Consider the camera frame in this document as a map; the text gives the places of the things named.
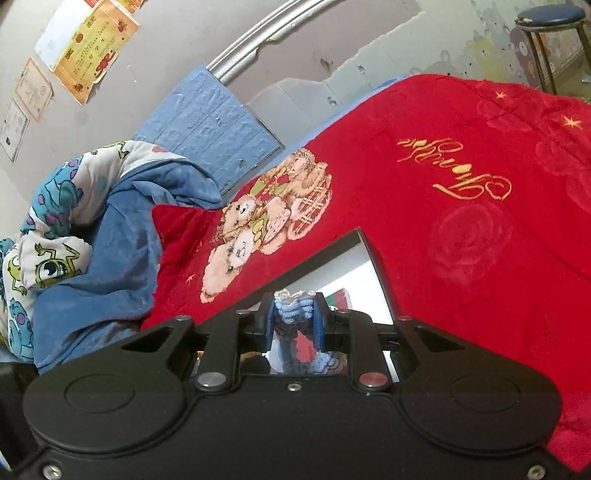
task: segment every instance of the monster character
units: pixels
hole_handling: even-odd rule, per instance
[[[57,253],[52,248],[43,248],[41,244],[35,245],[35,251],[39,257],[49,254],[49,258],[41,261],[35,269],[35,280],[41,288],[47,288],[65,278],[80,275],[82,270],[77,270],[74,260],[80,258],[80,254],[69,245],[64,244],[64,248],[71,255],[66,255],[65,259],[57,258]]]
[[[4,258],[8,251],[14,246],[14,241],[10,238],[5,238],[4,240],[0,241],[0,272],[2,271],[2,264],[4,263]],[[6,292],[4,292],[4,282],[2,279],[2,274],[0,273],[0,297],[2,297],[2,301],[4,305],[6,305]]]
[[[83,196],[82,190],[72,183],[81,161],[82,157],[76,157],[55,169],[49,181],[35,193],[31,207],[39,220],[50,228],[44,234],[47,239],[69,234],[70,211],[80,203]],[[28,233],[35,229],[35,220],[29,215],[21,232]]]
[[[33,327],[19,301],[10,300],[10,333],[8,347],[20,360],[33,361]]]
[[[17,287],[17,282],[22,283],[21,281],[21,266],[18,265],[18,256],[15,255],[8,261],[7,265],[8,274],[12,277],[12,289],[14,291],[19,292],[21,295],[27,295],[27,289],[22,287]]]

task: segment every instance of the stool seat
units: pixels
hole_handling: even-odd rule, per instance
[[[579,22],[584,18],[585,10],[575,5],[542,5],[522,11],[515,23],[524,28],[559,27]]]

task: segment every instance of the certificate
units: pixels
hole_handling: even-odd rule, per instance
[[[81,104],[88,101],[93,85],[100,82],[139,27],[113,2],[100,0],[74,33],[55,70],[62,84]]]

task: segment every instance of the metal screw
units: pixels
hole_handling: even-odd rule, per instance
[[[43,467],[42,473],[47,480],[60,480],[61,478],[61,468],[56,465],[46,465]]]
[[[383,387],[388,383],[388,377],[379,372],[367,372],[359,377],[359,383],[368,388]]]
[[[290,392],[299,392],[302,388],[303,387],[299,382],[293,382],[287,385],[287,390],[289,390]]]
[[[529,480],[542,480],[546,476],[546,468],[543,465],[534,465],[527,472],[527,478]]]
[[[226,376],[220,372],[205,372],[197,377],[197,381],[204,387],[221,387],[226,383]]]

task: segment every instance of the bed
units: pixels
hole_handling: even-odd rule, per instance
[[[208,69],[231,88],[260,48],[336,3],[287,2]],[[591,361],[583,342],[591,258],[581,233],[591,212],[589,107],[518,85],[388,79],[383,72],[371,84],[359,82],[363,73],[356,72],[340,96],[330,82],[306,82],[302,95],[322,108],[298,122],[297,108],[278,98],[273,85],[251,99],[271,137],[288,146],[249,163],[237,178],[224,177],[226,210],[219,210],[221,199],[205,206],[211,209],[175,202],[153,210],[164,250],[158,287],[153,308],[144,306],[133,320],[151,311],[142,328],[180,314],[204,321],[361,227],[404,313],[537,368],[558,385],[563,418],[549,447],[581,469],[591,461],[591,398],[584,387]],[[290,121],[275,123],[284,106],[284,116],[293,112]],[[267,222],[259,238],[254,229],[262,211],[266,222],[276,222]],[[251,250],[233,265],[238,238]],[[75,280],[40,298],[53,303],[48,293],[73,288]],[[108,341],[134,331],[109,325],[117,327]],[[80,345],[80,336],[61,337],[71,350]]]

